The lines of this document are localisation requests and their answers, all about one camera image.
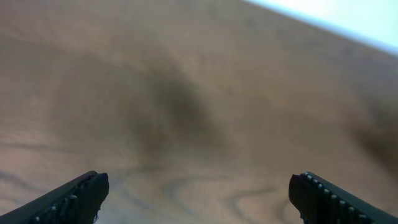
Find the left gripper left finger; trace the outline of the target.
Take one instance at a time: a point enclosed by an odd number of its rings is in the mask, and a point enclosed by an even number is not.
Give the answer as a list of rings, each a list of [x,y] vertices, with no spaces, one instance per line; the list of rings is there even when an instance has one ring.
[[[108,174],[92,170],[1,215],[1,224],[94,224],[108,194]]]

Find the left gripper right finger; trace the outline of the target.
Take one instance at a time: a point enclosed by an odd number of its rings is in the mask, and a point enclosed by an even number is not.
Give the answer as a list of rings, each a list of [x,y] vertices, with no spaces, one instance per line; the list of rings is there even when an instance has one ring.
[[[397,217],[311,172],[291,176],[289,200],[304,224],[397,224]]]

